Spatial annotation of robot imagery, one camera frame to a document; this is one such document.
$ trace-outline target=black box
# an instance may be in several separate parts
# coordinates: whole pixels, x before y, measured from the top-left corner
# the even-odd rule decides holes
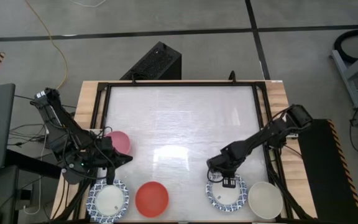
[[[120,80],[181,80],[181,53],[158,42]]]

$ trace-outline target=gray floor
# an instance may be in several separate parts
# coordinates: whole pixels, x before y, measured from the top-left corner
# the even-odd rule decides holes
[[[29,1],[53,35],[250,28],[244,0],[107,0],[97,8],[77,6],[69,0]],[[258,27],[358,25],[358,0],[251,3]],[[289,102],[305,105],[315,118],[334,121],[358,191],[358,153],[349,141],[352,104],[328,58],[333,42],[343,32],[264,32],[260,39],[271,79],[284,81]],[[24,0],[0,0],[0,37],[39,35],[46,32]],[[231,70],[241,79],[263,79],[252,33],[57,40],[69,66],[68,80],[61,89],[62,101],[75,106],[84,80],[119,79],[158,41],[183,54],[183,79],[226,79]],[[358,39],[347,41],[344,46],[358,56]],[[0,42],[0,52],[6,53],[0,84],[15,83],[19,95],[31,97],[46,86],[56,87],[63,78],[62,58],[49,41]],[[27,100],[15,99],[12,127],[41,122],[37,110]],[[23,132],[38,130],[32,127]],[[358,129],[354,130],[354,142],[358,146]],[[33,143],[16,150],[37,157],[41,149],[41,144]],[[21,181],[33,179],[34,176],[23,174]],[[43,186],[46,190],[42,203],[47,203],[53,198],[57,182],[45,180]],[[37,201],[29,211],[36,210]],[[42,211],[34,216],[21,213],[19,223],[42,220],[46,220]]]

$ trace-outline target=wooden table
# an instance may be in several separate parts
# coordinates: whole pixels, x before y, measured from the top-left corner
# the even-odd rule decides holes
[[[258,80],[247,80],[247,81],[238,81],[238,82],[255,82]],[[99,82],[131,82],[131,81],[85,81],[81,87],[80,97],[78,99],[75,121],[83,128],[89,129],[91,126],[92,113],[94,109],[94,102],[96,98],[96,92]],[[157,82],[182,82],[179,81],[157,81]],[[187,80],[186,82],[231,82],[230,80]],[[273,115],[279,111],[288,107],[287,95],[285,93],[284,84],[282,81],[265,81],[267,87],[268,100],[270,103],[270,110]],[[101,95],[101,101],[104,101],[104,94]],[[262,116],[264,122],[267,120],[266,110],[264,107],[264,101],[260,98],[260,105],[262,110]],[[99,104],[98,116],[96,120],[96,126],[99,126],[101,121],[101,115],[103,112],[103,104]],[[297,150],[300,153],[300,148],[297,140],[287,139],[287,144],[291,148]],[[316,216],[316,210],[314,207],[313,199],[311,196],[311,191],[308,183],[308,178],[306,176],[305,167],[303,165],[302,158],[299,157],[296,153],[291,150],[286,149],[285,147],[282,150],[281,160],[283,164],[285,180],[287,182],[288,190],[291,192],[295,200],[303,207],[305,212],[312,217]],[[60,199],[63,195],[62,205],[65,204],[66,190],[63,191],[63,181],[64,178],[61,176],[58,189],[55,196],[55,201],[53,203],[52,215],[56,212]],[[74,197],[78,190],[78,184],[70,185],[68,191],[68,201]],[[88,191],[85,192],[80,211],[80,218],[84,218],[86,215],[85,211],[85,202],[88,197]],[[64,210],[64,206],[60,206],[57,211],[58,216]]]

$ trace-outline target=white bowl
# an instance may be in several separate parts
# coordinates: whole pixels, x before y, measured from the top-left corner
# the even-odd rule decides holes
[[[248,193],[251,210],[260,218],[272,219],[283,209],[283,197],[280,190],[268,182],[254,184]]]

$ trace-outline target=pink bowl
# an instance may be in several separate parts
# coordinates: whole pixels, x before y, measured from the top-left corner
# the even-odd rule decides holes
[[[131,150],[131,141],[127,134],[122,131],[112,131],[105,136],[111,138],[112,146],[117,149],[118,152],[128,154]]]

